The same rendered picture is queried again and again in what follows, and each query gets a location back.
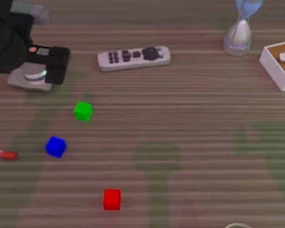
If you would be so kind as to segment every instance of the open box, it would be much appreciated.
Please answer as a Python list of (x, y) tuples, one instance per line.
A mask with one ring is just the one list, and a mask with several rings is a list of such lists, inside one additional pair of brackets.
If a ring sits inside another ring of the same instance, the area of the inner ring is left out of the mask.
[(263, 48), (260, 63), (266, 69), (281, 91), (285, 91), (285, 62), (280, 62), (279, 54), (285, 52), (285, 42)]

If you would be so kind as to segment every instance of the white object in box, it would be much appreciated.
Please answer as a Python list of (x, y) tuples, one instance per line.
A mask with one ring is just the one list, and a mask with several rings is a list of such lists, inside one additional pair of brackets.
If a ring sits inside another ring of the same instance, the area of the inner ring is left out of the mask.
[(285, 42), (265, 46), (259, 59), (281, 91), (285, 91), (285, 62), (279, 60), (279, 55), (284, 52)]

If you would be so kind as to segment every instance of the black device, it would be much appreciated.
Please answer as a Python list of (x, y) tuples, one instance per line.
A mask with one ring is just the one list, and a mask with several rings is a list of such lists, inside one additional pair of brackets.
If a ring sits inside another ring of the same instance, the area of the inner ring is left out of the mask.
[[(13, 13), (13, 0), (0, 0), (0, 73), (10, 74), (25, 62), (46, 65), (46, 82), (60, 85), (64, 81), (70, 51), (63, 47), (33, 45), (30, 37), (34, 18), (25, 13)], [(48, 48), (48, 55), (31, 52)]]

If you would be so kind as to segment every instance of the red cube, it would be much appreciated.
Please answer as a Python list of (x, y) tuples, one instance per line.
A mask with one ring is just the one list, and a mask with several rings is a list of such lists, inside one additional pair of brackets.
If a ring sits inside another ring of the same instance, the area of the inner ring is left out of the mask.
[(103, 192), (103, 209), (120, 210), (121, 193), (119, 189), (105, 189)]

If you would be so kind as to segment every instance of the hourglass-shaped container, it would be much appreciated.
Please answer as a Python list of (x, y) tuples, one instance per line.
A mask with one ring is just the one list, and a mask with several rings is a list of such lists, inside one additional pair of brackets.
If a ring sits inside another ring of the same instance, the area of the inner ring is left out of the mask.
[(264, 0), (235, 1), (239, 16), (223, 38), (223, 50), (227, 54), (243, 56), (248, 53), (252, 44), (252, 32), (248, 20), (257, 13), (263, 2)]

